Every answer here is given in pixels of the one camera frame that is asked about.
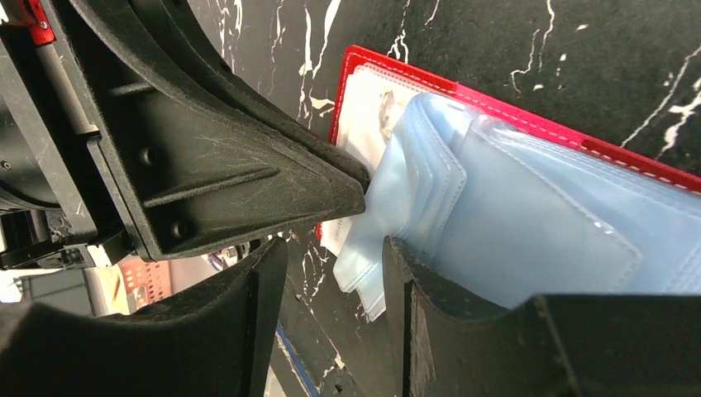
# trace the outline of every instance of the blue plastic sheet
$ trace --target blue plastic sheet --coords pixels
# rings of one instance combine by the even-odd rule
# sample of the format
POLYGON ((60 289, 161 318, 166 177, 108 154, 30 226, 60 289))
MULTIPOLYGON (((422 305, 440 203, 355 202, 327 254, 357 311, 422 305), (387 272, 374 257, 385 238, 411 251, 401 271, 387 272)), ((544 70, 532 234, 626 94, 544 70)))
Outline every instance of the blue plastic sheet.
POLYGON ((512 308, 535 293, 698 293, 701 198, 422 94, 395 127, 334 275, 384 311, 384 236, 512 308))

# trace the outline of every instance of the black plastic bracket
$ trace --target black plastic bracket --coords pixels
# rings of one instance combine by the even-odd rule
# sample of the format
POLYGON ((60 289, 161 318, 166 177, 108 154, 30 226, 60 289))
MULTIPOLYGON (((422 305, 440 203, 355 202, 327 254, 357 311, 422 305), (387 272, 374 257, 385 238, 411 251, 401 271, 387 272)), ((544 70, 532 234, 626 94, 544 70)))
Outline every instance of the black plastic bracket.
POLYGON ((365 209, 365 168, 232 75, 187 2, 43 6, 56 41, 8 46, 13 62, 31 59, 3 95, 81 237, 73 243, 107 238, 105 213, 157 261, 365 209), (45 98, 28 91, 37 84, 45 98))
POLYGON ((395 238, 383 266, 397 396, 701 395, 697 297, 537 295, 506 310, 395 238))
POLYGON ((131 316, 0 308, 4 395, 262 396, 287 270, 275 238, 131 316))

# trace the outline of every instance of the white marble vein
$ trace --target white marble vein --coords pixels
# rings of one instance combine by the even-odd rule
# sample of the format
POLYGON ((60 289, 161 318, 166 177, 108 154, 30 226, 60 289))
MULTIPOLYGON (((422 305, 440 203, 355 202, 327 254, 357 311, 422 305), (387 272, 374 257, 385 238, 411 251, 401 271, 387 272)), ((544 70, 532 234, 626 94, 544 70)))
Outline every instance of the white marble vein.
POLYGON ((546 0, 546 6, 548 14, 550 15, 550 25, 545 33, 543 33, 543 42, 541 44, 541 51, 538 53, 538 71, 543 69, 543 50, 546 48, 547 38, 552 33, 553 28, 555 28, 555 10, 552 8, 552 0, 546 0))
POLYGON ((436 17, 436 12, 438 11, 438 5, 441 4, 441 0, 436 0, 436 6, 433 8, 433 13, 431 14, 430 17, 426 20, 426 23, 424 23, 424 26, 427 26, 429 23, 433 21, 433 18, 436 17))
POLYGON ((511 85, 513 86, 513 89, 516 90, 516 92, 520 95, 521 94, 521 89, 518 88, 516 85, 516 74, 526 74, 531 71, 533 68, 533 56, 536 54, 536 37, 538 36, 538 32, 540 32, 541 29, 538 28, 536 31, 533 32, 533 40, 531 41, 531 52, 528 56, 528 66, 525 69, 516 69, 512 70, 510 73, 511 75, 511 85))
POLYGON ((650 113, 650 115, 645 119, 645 121, 642 122, 642 124, 638 128, 636 128, 631 135, 629 135, 625 140, 623 140, 623 142, 621 143, 621 147, 625 147, 628 143, 635 139, 636 136, 640 133, 640 131, 649 126, 650 122, 655 117, 657 117, 657 115, 659 115, 660 112, 662 112, 662 110, 667 106, 670 99, 672 99, 672 96, 674 96, 677 87, 679 86, 679 83, 681 81, 681 78, 684 77, 684 73, 686 73, 686 69, 689 67, 689 62, 691 62, 691 60, 699 53, 701 53, 701 45, 694 52, 692 52, 689 55, 686 55, 686 57, 684 58, 684 64, 681 66, 679 73, 677 73, 677 77, 672 83, 670 91, 665 95, 665 97, 662 99, 662 102, 657 106, 657 108, 655 108, 655 110, 652 111, 652 113, 650 113))
POLYGON ((236 8, 236 21, 234 22, 234 30, 236 31, 236 39, 241 37, 241 26, 243 24, 243 3, 241 0, 234 0, 236 8))
POLYGON ((674 77, 675 77, 675 74, 672 73, 672 72, 670 72, 670 73, 667 75, 667 80, 665 80, 665 82, 662 83, 662 86, 663 86, 663 87, 669 87, 670 84, 672 84, 672 80, 674 79, 674 77))
POLYGON ((323 118, 328 113, 333 112, 333 108, 336 106, 336 103, 334 101, 331 101, 329 98, 319 99, 309 97, 309 100, 312 102, 312 108, 317 109, 319 111, 319 117, 321 118, 323 118))
POLYGON ((341 5, 341 0, 331 0, 329 7, 327 8, 327 14, 324 17, 324 44, 322 45, 322 50, 319 52, 319 61, 317 65, 314 66, 312 70, 312 79, 317 77, 317 71, 322 67, 322 61, 324 58, 324 50, 326 50, 328 45, 328 34, 331 31, 331 26, 333 26, 334 20, 336 20, 336 14, 338 13, 338 7, 341 5))
POLYGON ((219 9, 219 19, 217 24, 219 25, 219 40, 222 43, 221 55, 224 60, 229 60, 231 71, 235 73, 236 59, 234 58, 234 47, 236 45, 236 41, 238 41, 238 39, 241 37, 241 27, 243 24, 243 6, 241 4, 241 0, 234 0, 233 7, 236 9, 236 19, 234 20, 233 27, 234 30, 232 30, 229 26, 231 11, 227 6, 227 0, 217 0, 217 8, 219 9), (232 37, 232 40, 226 41, 225 39, 227 37, 232 37))
POLYGON ((314 79, 317 77, 317 72, 319 69, 322 67, 323 59, 324 59, 324 51, 326 51, 326 48, 328 46, 328 38, 329 34, 331 33, 331 28, 333 27, 333 22, 336 20, 336 16, 338 14, 338 8, 341 5, 341 0, 331 0, 327 7, 326 14, 324 16, 324 42, 322 45, 322 48, 319 52, 318 56, 318 61, 317 64, 315 65, 312 62, 312 49, 311 49, 311 41, 312 41, 312 18, 309 15, 309 10, 307 9, 307 5, 304 5, 304 12, 305 12, 305 22, 306 22, 306 27, 307 30, 305 31, 304 35, 304 63, 302 66, 299 68, 299 75, 302 77, 302 85, 299 89, 299 107, 298 107, 298 114, 297 114, 297 120, 300 118, 303 118, 304 120, 308 121, 308 127, 311 127, 312 125, 312 118, 313 118, 313 113, 312 109, 317 109, 321 110, 321 108, 324 108, 328 103, 331 104, 331 109, 324 110, 320 113, 320 117, 323 117, 324 115, 328 114, 329 112, 333 111, 333 104, 334 102, 331 101, 330 99, 324 98, 324 99, 317 99, 312 96, 312 91, 314 89, 314 79), (311 84, 308 83, 307 77, 311 79, 311 84), (307 101, 311 102, 312 108, 310 109, 308 107, 307 101))
POLYGON ((273 39, 273 45, 270 47, 270 64, 272 65, 272 70, 270 72, 270 89, 268 90, 267 95, 265 95, 268 99, 270 98, 270 95, 273 93, 274 85, 275 85, 275 70, 277 70, 278 65, 275 63, 275 47, 278 45, 283 44, 283 35, 285 33, 285 29, 287 29, 287 26, 282 25, 280 23, 280 10, 282 9, 284 5, 284 0, 280 0, 280 3, 278 4, 277 9, 275 9, 275 38, 273 39))
POLYGON ((696 114, 694 110, 701 105, 701 78, 697 79, 691 87, 694 89, 694 91, 696 91, 696 96, 694 99, 684 106, 674 105, 667 111, 672 114, 679 114, 680 120, 673 126, 667 128, 665 131, 665 145, 662 146, 662 149, 660 149, 660 153, 657 154, 657 158, 660 158, 666 151, 676 145, 677 136, 679 136, 679 129, 686 124, 690 117, 696 114))
POLYGON ((304 63, 299 68, 299 75, 302 77, 302 83, 299 87, 299 108, 297 110, 297 120, 300 117, 309 117, 309 111, 307 110, 307 104, 305 99, 307 97, 304 92, 304 84, 307 82, 307 72, 313 69, 312 65, 312 17, 309 16, 309 10, 307 5, 304 5, 304 20, 307 23, 307 30, 304 33, 304 63))
POLYGON ((391 54, 394 54, 394 58, 401 60, 402 59, 402 54, 399 51, 399 47, 402 46, 404 48, 404 63, 408 64, 409 63, 409 47, 404 43, 404 39, 407 37, 407 32, 404 30, 404 22, 407 19, 407 10, 409 9, 409 5, 412 3, 412 0, 407 0, 406 3, 404 3, 404 7, 402 10, 402 22, 399 25, 399 34, 397 34, 396 37, 394 37, 394 44, 389 48, 389 51, 387 51, 387 56, 390 56, 391 54))

